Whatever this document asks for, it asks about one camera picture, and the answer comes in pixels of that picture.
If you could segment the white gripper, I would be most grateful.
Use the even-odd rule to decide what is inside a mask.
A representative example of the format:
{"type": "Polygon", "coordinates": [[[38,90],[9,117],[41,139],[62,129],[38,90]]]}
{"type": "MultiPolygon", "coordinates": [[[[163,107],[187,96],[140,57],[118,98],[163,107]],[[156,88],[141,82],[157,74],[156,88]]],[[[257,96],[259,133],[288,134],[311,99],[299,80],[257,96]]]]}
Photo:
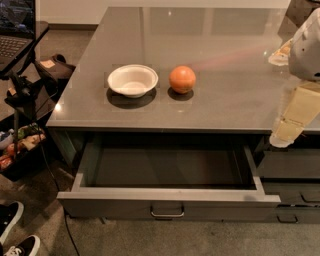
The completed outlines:
{"type": "Polygon", "coordinates": [[[286,148],[303,132],[320,113],[320,84],[304,82],[297,86],[290,95],[289,103],[272,130],[269,142],[277,148],[286,148]]]}

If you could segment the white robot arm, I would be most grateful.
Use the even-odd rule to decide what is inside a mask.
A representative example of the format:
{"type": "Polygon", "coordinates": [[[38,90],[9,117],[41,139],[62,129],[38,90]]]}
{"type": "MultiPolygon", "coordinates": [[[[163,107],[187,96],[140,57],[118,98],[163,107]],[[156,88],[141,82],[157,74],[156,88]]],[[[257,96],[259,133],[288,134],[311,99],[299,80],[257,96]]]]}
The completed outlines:
{"type": "Polygon", "coordinates": [[[288,66],[301,80],[283,102],[269,142],[286,148],[320,113],[320,9],[315,9],[294,36],[275,51],[268,62],[288,66]]]}

